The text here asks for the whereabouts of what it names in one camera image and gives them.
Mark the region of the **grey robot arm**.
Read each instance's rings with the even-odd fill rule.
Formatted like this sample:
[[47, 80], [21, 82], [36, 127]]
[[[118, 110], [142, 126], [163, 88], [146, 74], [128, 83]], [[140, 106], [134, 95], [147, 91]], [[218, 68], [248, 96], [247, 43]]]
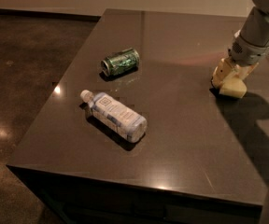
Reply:
[[254, 7], [243, 27], [234, 34], [228, 57], [216, 67], [211, 83], [220, 90], [226, 80], [243, 76], [269, 53], [269, 0], [252, 0]]

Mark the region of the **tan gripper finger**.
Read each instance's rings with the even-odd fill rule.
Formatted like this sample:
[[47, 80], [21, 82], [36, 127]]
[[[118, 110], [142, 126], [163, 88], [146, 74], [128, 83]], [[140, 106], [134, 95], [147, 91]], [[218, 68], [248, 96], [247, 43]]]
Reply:
[[237, 67], [233, 60], [222, 58], [213, 72], [212, 86], [215, 89], [232, 89], [237, 73]]
[[258, 63], [252, 65], [240, 66], [236, 64], [234, 66], [234, 79], [244, 80], [246, 79], [258, 66]]

